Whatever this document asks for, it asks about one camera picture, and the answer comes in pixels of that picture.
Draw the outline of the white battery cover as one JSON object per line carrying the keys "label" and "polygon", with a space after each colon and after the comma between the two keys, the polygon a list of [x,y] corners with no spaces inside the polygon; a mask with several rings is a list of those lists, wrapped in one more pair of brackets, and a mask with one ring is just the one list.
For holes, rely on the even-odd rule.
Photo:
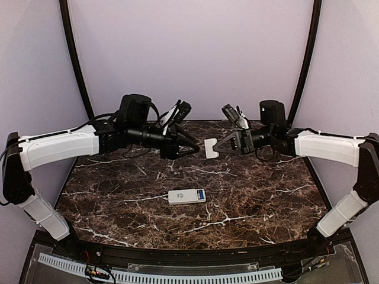
{"label": "white battery cover", "polygon": [[213,149],[217,142],[218,141],[216,138],[208,138],[204,140],[204,150],[206,159],[216,159],[219,157],[219,153]]}

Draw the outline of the white remote control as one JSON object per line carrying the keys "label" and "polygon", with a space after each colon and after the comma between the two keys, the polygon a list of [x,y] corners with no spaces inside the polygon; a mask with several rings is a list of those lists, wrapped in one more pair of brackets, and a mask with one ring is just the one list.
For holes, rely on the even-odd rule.
{"label": "white remote control", "polygon": [[[197,191],[203,190],[205,199],[198,200]],[[207,200],[204,189],[178,189],[168,192],[168,202],[171,205],[197,204]]]}

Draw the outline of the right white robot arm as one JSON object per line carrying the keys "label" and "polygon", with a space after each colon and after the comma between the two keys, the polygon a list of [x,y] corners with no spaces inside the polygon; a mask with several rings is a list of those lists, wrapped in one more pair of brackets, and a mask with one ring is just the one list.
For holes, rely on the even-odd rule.
{"label": "right white robot arm", "polygon": [[314,257],[324,249],[325,238],[352,221],[367,207],[378,201],[378,134],[347,136],[323,133],[311,128],[291,128],[285,117],[284,104],[266,100],[259,104],[262,127],[251,128],[246,116],[225,105],[221,109],[239,129],[221,141],[204,141],[205,155],[214,159],[220,153],[249,154],[265,146],[291,157],[315,157],[348,164],[358,169],[356,184],[314,228],[302,244],[306,256]]}

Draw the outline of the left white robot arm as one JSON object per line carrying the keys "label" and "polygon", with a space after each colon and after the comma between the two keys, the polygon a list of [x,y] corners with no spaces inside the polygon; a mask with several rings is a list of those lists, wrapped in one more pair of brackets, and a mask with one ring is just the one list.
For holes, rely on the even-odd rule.
{"label": "left white robot arm", "polygon": [[198,153],[194,137],[179,124],[190,113],[191,106],[178,100],[165,116],[149,123],[152,100],[139,94],[124,95],[119,109],[99,115],[81,126],[55,133],[19,136],[11,133],[1,154],[2,193],[4,205],[13,204],[24,210],[37,225],[43,227],[71,258],[83,254],[83,244],[69,223],[38,193],[30,172],[45,164],[80,156],[112,153],[137,145],[158,149],[163,159],[175,160]]}

